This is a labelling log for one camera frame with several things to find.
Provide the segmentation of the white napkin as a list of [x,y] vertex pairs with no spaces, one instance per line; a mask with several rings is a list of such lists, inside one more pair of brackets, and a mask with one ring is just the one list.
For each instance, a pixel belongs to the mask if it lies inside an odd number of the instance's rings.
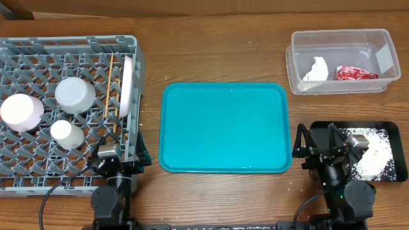
[[328,79],[328,66],[323,57],[314,57],[311,70],[303,77],[303,81],[326,81]]

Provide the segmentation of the white paper cup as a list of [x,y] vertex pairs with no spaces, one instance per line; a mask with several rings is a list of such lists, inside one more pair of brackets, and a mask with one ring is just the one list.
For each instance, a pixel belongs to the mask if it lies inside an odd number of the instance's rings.
[[50,134],[66,150],[78,148],[84,141],[82,129],[65,120],[53,123]]

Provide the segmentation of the red sauce packet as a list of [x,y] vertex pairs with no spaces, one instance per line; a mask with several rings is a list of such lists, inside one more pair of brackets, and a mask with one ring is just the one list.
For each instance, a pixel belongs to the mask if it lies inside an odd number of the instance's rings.
[[337,81],[378,79],[379,75],[361,68],[339,65],[336,69]]

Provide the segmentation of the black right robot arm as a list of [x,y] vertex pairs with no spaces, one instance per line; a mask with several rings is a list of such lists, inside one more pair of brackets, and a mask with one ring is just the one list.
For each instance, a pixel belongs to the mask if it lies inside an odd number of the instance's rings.
[[[353,180],[352,166],[368,150],[369,141],[362,134],[345,135],[334,123],[328,128],[329,148],[320,149],[313,137],[300,123],[291,156],[303,158],[302,168],[314,173],[322,191],[298,208],[293,220],[269,225],[232,226],[170,226],[168,224],[144,225],[143,229],[161,230],[319,230],[319,229],[367,229],[366,220],[373,216],[376,189],[372,184]],[[317,197],[323,196],[328,212],[313,215],[308,221],[300,221],[302,210]]]

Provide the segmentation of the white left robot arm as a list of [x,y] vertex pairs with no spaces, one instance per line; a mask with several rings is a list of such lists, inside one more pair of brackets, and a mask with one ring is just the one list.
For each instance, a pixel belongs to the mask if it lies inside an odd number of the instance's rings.
[[93,229],[141,229],[131,216],[132,194],[136,190],[134,175],[141,172],[138,162],[123,162],[117,144],[107,144],[102,137],[96,144],[87,166],[103,176],[107,184],[99,186],[91,195],[94,210]]

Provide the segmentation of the grey plastic bowl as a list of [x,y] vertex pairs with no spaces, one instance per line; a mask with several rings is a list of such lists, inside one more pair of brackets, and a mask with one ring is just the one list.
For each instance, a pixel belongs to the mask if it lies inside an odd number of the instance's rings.
[[59,107],[68,114],[86,112],[94,103],[94,87],[81,78],[67,77],[56,87],[55,97]]

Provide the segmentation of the large white plate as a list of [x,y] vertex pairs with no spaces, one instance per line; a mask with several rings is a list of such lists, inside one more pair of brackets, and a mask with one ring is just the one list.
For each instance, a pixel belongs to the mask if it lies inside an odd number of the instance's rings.
[[121,84],[121,96],[120,96],[120,109],[119,118],[124,118],[128,114],[130,107],[130,98],[132,90],[132,78],[133,78],[133,62],[132,58],[126,56],[123,66],[123,78]]

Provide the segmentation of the small pink bowl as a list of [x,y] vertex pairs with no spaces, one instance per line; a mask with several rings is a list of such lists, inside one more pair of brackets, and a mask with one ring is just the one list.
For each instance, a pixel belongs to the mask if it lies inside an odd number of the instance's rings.
[[44,114],[42,102],[33,96],[18,93],[9,96],[1,105],[1,118],[14,131],[34,129]]

